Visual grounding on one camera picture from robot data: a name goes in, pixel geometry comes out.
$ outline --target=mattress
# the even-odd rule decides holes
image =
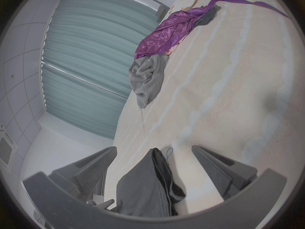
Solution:
[[[210,0],[198,0],[194,7]],[[266,2],[285,12],[276,0]],[[288,178],[276,211],[305,164],[305,48],[292,21],[272,10],[218,2],[208,25],[196,27],[170,55],[157,97],[145,109],[131,92],[113,145],[105,200],[116,184],[157,147],[169,156],[174,181],[186,193],[180,215],[223,202],[192,154],[192,145]]]

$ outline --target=purple fabric belt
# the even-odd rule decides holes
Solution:
[[[247,0],[211,0],[207,6],[192,8],[188,11],[172,13],[151,34],[145,37],[135,51],[135,59],[145,55],[163,54],[175,46],[185,35],[194,28],[194,23],[215,5],[216,2],[234,2],[253,4],[276,11],[288,18],[286,14],[265,2],[249,2]]]

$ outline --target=bed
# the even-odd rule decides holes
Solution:
[[[193,7],[207,5],[198,0]],[[285,12],[276,0],[263,1]],[[105,200],[148,152],[157,147],[186,198],[180,215],[223,202],[192,154],[204,145],[249,164],[260,175],[272,168],[288,178],[274,209],[294,188],[305,164],[305,48],[292,21],[254,5],[218,2],[208,25],[196,27],[170,55],[157,97],[140,109],[131,92],[113,145]]]

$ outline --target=purple cloth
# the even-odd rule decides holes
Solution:
[[[207,6],[192,8],[189,11],[172,13],[151,34],[145,37],[135,51],[135,59],[145,55],[163,54],[175,46],[185,35],[194,28],[194,23],[215,5],[216,2],[234,2],[253,4],[276,11],[288,18],[286,14],[265,2],[249,2],[247,0],[211,0]]]

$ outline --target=pillow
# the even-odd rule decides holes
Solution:
[[[165,15],[165,17],[163,18],[162,21],[166,20],[171,13],[174,13],[176,11],[188,11],[192,8],[192,6],[196,3],[197,0],[176,0],[173,3],[173,6],[170,8],[170,10],[168,10],[167,14]]]

